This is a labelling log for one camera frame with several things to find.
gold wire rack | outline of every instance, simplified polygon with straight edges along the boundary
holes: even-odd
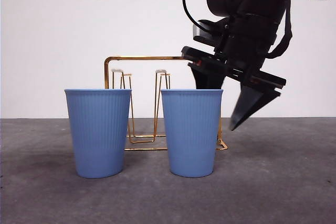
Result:
[[[110,88],[110,75],[112,73],[112,88],[115,88],[115,75],[120,74],[120,89],[126,88],[125,78],[128,78],[129,88],[132,89],[131,73],[124,73],[121,69],[112,68],[109,71],[109,65],[111,61],[119,60],[184,60],[179,56],[112,56],[108,57],[104,62],[104,85],[105,89]],[[131,95],[131,124],[128,122],[128,138],[131,144],[153,143],[157,137],[166,137],[164,134],[158,135],[158,117],[159,117],[159,105],[160,105],[160,90],[162,84],[162,78],[164,78],[166,89],[170,89],[171,86],[171,74],[167,73],[164,69],[158,69],[155,71],[155,100],[154,100],[154,119],[153,119],[153,134],[138,135],[135,133],[134,124],[134,109],[133,109],[133,96]],[[149,140],[136,141],[137,138],[149,138]],[[222,118],[219,119],[218,135],[217,135],[217,150],[227,150],[228,146],[222,139]],[[166,151],[167,147],[155,147],[155,148],[125,148],[125,151]]]

cup rim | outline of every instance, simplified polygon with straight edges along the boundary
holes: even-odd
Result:
[[[204,91],[209,91],[209,92],[218,92],[218,91],[223,91],[223,89],[161,89],[161,92],[204,92]]]
[[[76,91],[81,91],[81,92],[91,92],[91,91],[103,91],[103,92],[116,92],[116,91],[132,91],[131,89],[64,89],[65,92],[76,92]]]

ribbed cup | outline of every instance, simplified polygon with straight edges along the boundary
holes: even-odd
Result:
[[[183,177],[213,172],[222,90],[161,90],[170,170]]]
[[[123,168],[130,89],[66,89],[76,171],[102,178]]]

robotic arm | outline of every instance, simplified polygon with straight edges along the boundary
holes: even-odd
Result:
[[[233,131],[253,113],[279,97],[286,80],[262,72],[265,59],[281,56],[292,38],[290,0],[207,0],[210,11],[220,17],[218,22],[194,23],[194,40],[214,47],[214,54],[184,47],[182,56],[191,61],[197,89],[220,89],[225,77],[240,82],[241,93],[231,116]],[[276,40],[278,26],[286,12],[285,35],[269,52]]]

blue plastic cup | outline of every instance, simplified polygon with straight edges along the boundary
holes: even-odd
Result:
[[[130,89],[66,89],[76,171],[103,178],[122,171]]]
[[[214,168],[222,90],[161,90],[170,170],[203,177]]]

